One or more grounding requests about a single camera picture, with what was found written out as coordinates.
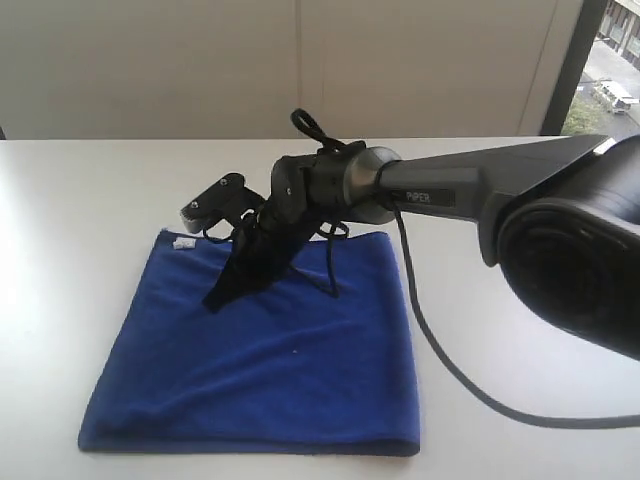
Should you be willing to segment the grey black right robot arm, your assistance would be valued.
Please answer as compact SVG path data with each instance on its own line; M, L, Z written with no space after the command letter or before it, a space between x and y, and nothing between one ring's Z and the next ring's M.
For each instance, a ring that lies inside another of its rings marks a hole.
M284 156L270 194L245 206L211 310L266 289L325 223L399 212L469 221L481 257L533 313L639 355L639 140L582 135L403 160L357 141Z

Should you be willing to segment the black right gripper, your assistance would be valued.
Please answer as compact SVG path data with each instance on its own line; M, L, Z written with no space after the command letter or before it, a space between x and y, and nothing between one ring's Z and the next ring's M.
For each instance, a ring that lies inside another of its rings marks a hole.
M202 299L212 313L245 295L260 292L279 280L320 227L320 219L304 211L289 222L269 199L244 225L215 285Z

